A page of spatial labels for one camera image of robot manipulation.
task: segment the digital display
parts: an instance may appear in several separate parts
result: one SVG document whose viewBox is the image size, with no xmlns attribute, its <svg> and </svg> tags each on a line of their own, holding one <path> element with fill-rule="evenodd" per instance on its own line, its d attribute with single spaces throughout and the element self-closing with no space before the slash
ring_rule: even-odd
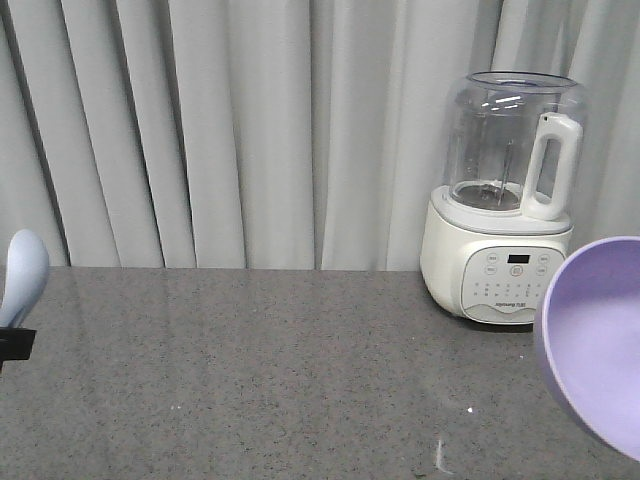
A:
<svg viewBox="0 0 640 480">
<path fill-rule="evenodd" d="M 531 255 L 509 255 L 507 263 L 529 263 Z"/>
</svg>

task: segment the jar handle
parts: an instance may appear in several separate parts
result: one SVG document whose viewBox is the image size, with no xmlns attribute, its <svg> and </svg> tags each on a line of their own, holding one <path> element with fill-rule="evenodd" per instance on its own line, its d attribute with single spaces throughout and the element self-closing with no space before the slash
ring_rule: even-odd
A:
<svg viewBox="0 0 640 480">
<path fill-rule="evenodd" d="M 538 199 L 536 191 L 549 140 L 557 140 L 560 143 L 560 153 L 553 192 L 547 203 Z M 540 115 L 527 178 L 522 190 L 520 211 L 523 215 L 540 220 L 555 220 L 562 215 L 569 202 L 581 141 L 582 126 L 575 120 L 562 113 L 549 112 Z"/>
</svg>

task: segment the white handle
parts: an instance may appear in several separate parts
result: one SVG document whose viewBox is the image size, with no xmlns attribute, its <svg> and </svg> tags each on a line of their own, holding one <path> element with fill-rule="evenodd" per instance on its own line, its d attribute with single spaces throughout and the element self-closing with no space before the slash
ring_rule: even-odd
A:
<svg viewBox="0 0 640 480">
<path fill-rule="evenodd" d="M 20 326 L 40 298 L 48 277 L 47 248 L 34 232 L 20 230 L 9 244 L 0 327 Z"/>
<path fill-rule="evenodd" d="M 536 197 L 536 188 L 549 140 L 560 142 L 560 154 L 551 199 L 549 203 L 542 203 Z M 578 122 L 562 113 L 543 113 L 540 115 L 531 151 L 529 170 L 522 190 L 520 210 L 523 215 L 540 220 L 555 220 L 562 215 L 569 201 L 569 191 L 581 141 L 582 126 Z"/>
</svg>

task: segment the button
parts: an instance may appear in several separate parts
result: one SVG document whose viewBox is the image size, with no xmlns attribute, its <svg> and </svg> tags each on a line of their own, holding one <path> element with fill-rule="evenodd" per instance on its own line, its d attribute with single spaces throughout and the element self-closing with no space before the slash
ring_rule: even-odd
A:
<svg viewBox="0 0 640 480">
<path fill-rule="evenodd" d="M 511 267 L 511 275 L 514 277 L 519 277 L 523 272 L 524 268 L 522 268 L 522 265 L 514 265 Z"/>
</svg>

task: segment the control panel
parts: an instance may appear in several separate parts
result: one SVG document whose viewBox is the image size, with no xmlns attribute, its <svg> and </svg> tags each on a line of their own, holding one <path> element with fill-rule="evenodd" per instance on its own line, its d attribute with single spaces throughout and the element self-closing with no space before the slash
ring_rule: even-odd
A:
<svg viewBox="0 0 640 480">
<path fill-rule="evenodd" d="M 475 252 L 462 277 L 462 309 L 485 322 L 529 323 L 564 261 L 547 247 L 489 247 Z"/>
</svg>

